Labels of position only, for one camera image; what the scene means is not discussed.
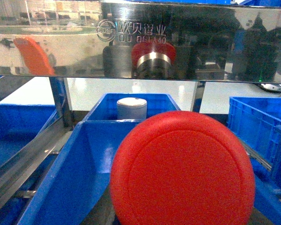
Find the crate rim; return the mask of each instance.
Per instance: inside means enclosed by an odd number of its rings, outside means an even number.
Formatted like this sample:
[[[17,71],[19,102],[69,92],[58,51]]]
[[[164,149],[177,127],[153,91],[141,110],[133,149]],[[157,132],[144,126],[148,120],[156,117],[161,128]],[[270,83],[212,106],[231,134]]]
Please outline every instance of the crate rim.
[[[279,122],[281,122],[281,119],[279,119],[279,118],[277,118],[277,117],[274,117],[274,116],[272,116],[272,115],[270,115],[270,114],[268,114],[268,113],[266,113],[266,112],[264,112],[264,111],[262,111],[262,110],[260,110],[260,109],[257,109],[257,108],[255,108],[255,107],[253,107],[253,106],[251,106],[251,105],[248,105],[248,104],[246,104],[246,103],[244,103],[244,102],[242,102],[242,101],[240,101],[240,100],[237,99],[237,98],[259,98],[259,99],[269,99],[269,98],[275,98],[275,97],[233,97],[233,96],[231,96],[231,97],[229,97],[229,98],[230,98],[230,100],[233,99],[233,100],[235,100],[235,101],[237,101],[237,102],[239,102],[239,103],[241,103],[241,104],[243,104],[243,105],[245,105],[245,106],[247,106],[247,107],[250,107],[250,108],[252,108],[252,109],[254,109],[254,110],[256,110],[256,111],[262,113],[263,115],[266,115],[266,116],[268,116],[268,117],[270,117],[270,118],[272,118],[272,119],[275,119],[275,120],[278,120]]]

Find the red cap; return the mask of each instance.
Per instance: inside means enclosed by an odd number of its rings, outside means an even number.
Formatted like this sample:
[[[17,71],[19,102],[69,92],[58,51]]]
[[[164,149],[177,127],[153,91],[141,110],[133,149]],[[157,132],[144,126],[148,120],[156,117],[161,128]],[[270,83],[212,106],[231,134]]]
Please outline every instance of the red cap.
[[[151,52],[165,54],[170,58],[171,64],[174,63],[176,58],[176,49],[169,43],[138,43],[133,46],[131,51],[132,65],[136,66],[137,61],[141,56],[149,54]]]
[[[239,140],[195,112],[166,112],[135,127],[111,170],[121,225],[246,225],[252,166]]]

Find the metal bar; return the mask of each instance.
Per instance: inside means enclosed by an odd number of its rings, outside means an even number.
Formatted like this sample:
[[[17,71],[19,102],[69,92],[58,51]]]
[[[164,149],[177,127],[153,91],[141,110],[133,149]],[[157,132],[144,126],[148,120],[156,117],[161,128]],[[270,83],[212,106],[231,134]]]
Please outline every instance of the metal bar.
[[[259,210],[254,207],[248,225],[258,224],[274,225],[268,218],[266,218]]]
[[[57,1],[55,1],[55,15],[56,15],[56,21],[57,21],[57,25],[59,26],[59,14],[58,14],[58,6],[57,6]]]
[[[36,194],[37,191],[17,191],[13,198],[28,198],[31,199]]]
[[[25,83],[30,81],[33,77],[12,77],[3,76],[0,77],[0,101],[6,98],[8,95],[13,93],[15,90],[23,86]]]
[[[244,146],[247,153],[250,155],[250,157],[256,159],[260,164],[262,164],[268,171],[271,171],[272,165],[267,162],[257,151],[252,149],[249,145],[247,145],[245,142],[243,142],[241,139],[239,139],[241,144]]]
[[[84,0],[84,21],[85,21],[85,26],[88,25],[88,20],[86,18],[86,4],[85,4],[85,0]]]
[[[192,111],[193,112],[200,112],[201,104],[202,104],[202,99],[204,95],[204,90],[205,90],[205,81],[199,81],[196,82],[195,85],[195,97],[193,99],[193,104],[192,104]]]
[[[44,6],[44,16],[45,16],[45,23],[46,23],[46,26],[48,26],[47,15],[46,15],[46,6],[45,6],[45,0],[43,0],[43,6]]]
[[[31,20],[30,20],[30,16],[29,16],[29,9],[28,9],[28,5],[27,5],[27,0],[25,0],[25,7],[26,7],[26,11],[27,11],[29,25],[31,25]]]
[[[69,85],[67,82],[67,78],[64,78],[64,84],[65,84],[65,90],[66,90],[66,96],[67,96],[67,103],[69,105],[69,110],[72,111],[72,101],[71,101],[71,96],[70,96],[70,89],[69,89]]]
[[[69,129],[64,127],[62,118],[58,119],[0,168],[0,209],[42,161],[62,147],[57,143]]]
[[[67,79],[58,77],[50,77],[49,79],[57,113],[63,117],[65,127],[73,127],[73,115],[67,96]]]
[[[65,145],[69,137],[71,136],[72,131],[68,131],[61,139],[59,142],[56,143],[55,149],[51,151],[50,154],[53,155],[58,155],[62,149],[62,147]]]

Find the red disc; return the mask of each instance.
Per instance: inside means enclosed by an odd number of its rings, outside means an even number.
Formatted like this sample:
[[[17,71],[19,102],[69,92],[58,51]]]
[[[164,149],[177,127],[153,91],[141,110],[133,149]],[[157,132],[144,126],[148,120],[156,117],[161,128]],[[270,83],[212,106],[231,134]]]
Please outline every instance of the red disc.
[[[135,127],[111,170],[122,225],[245,225],[255,183],[239,140],[195,112],[166,112]]]
[[[170,58],[171,64],[174,63],[176,58],[176,49],[169,43],[138,43],[133,46],[131,51],[131,60],[133,66],[137,65],[137,61],[140,59],[141,56],[149,54],[151,52],[162,53],[167,55]]]

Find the white cap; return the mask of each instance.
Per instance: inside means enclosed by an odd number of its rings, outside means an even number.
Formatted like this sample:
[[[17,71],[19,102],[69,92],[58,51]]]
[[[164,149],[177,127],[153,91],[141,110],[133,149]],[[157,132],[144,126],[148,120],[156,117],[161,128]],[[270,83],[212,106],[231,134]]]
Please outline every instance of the white cap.
[[[147,101],[137,97],[122,98],[117,101],[117,106],[128,109],[139,109],[147,105]]]

